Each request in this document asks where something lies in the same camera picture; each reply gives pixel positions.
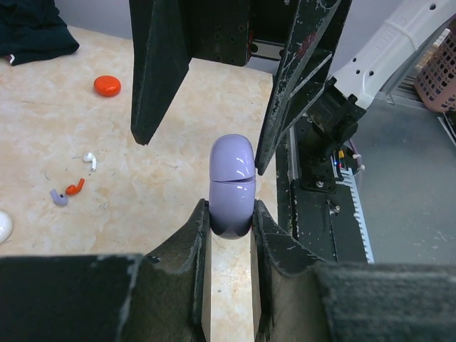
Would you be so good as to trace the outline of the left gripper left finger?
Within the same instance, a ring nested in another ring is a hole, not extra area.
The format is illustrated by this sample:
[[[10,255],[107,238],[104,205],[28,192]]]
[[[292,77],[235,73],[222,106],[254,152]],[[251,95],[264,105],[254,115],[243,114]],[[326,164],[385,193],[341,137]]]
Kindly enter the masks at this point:
[[[1,258],[3,341],[208,341],[210,229],[200,200],[148,254]]]

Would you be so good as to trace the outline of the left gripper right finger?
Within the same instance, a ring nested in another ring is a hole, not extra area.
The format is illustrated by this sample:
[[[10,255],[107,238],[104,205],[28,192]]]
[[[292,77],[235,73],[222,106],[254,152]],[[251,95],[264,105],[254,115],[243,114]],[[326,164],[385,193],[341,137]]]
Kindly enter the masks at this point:
[[[452,265],[327,262],[262,201],[252,217],[256,341],[453,341]]]

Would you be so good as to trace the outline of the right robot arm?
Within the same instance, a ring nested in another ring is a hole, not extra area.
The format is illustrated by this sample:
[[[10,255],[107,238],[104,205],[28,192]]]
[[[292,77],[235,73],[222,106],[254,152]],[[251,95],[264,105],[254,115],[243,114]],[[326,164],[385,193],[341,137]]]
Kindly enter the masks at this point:
[[[240,139],[213,147],[213,182],[264,174],[281,139],[302,116],[303,184],[327,188],[320,168],[357,130],[388,79],[455,13],[453,1],[402,1],[345,66],[331,72],[349,1],[131,1],[134,68],[130,129],[148,144],[193,58],[244,66],[251,57],[279,67],[256,152]]]

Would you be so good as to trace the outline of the purple earbud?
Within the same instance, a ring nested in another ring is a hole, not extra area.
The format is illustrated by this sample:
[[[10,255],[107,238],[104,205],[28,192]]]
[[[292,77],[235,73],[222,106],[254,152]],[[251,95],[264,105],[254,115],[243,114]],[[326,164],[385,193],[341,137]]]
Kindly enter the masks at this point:
[[[56,189],[52,189],[50,195],[55,205],[65,207],[68,204],[68,198],[64,193],[58,193]]]

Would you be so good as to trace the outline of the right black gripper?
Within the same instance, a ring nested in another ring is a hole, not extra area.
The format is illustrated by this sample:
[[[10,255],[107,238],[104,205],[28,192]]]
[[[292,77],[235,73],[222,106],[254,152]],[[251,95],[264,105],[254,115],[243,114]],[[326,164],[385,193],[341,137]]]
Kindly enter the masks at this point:
[[[136,143],[149,144],[170,107],[189,70],[190,41],[194,58],[245,66],[258,45],[287,39],[256,149],[263,175],[282,138],[322,95],[351,4],[186,1],[184,13],[181,1],[130,1]]]

